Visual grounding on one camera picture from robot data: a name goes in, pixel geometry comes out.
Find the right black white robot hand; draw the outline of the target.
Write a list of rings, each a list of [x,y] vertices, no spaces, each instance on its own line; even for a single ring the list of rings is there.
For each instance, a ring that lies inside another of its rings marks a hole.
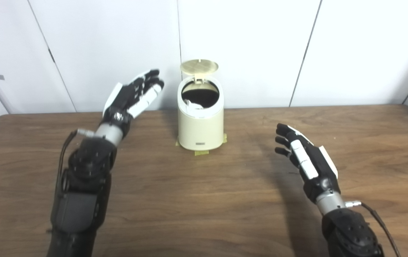
[[[285,156],[299,170],[303,190],[314,204],[324,193],[341,193],[338,172],[323,146],[315,146],[305,135],[287,124],[277,124],[275,152]]]

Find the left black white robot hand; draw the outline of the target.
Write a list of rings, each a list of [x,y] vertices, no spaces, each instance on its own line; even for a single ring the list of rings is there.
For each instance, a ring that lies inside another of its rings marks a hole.
[[[152,69],[132,79],[128,84],[118,83],[103,109],[102,124],[114,125],[125,138],[131,121],[145,111],[160,95],[165,86],[160,71]]]

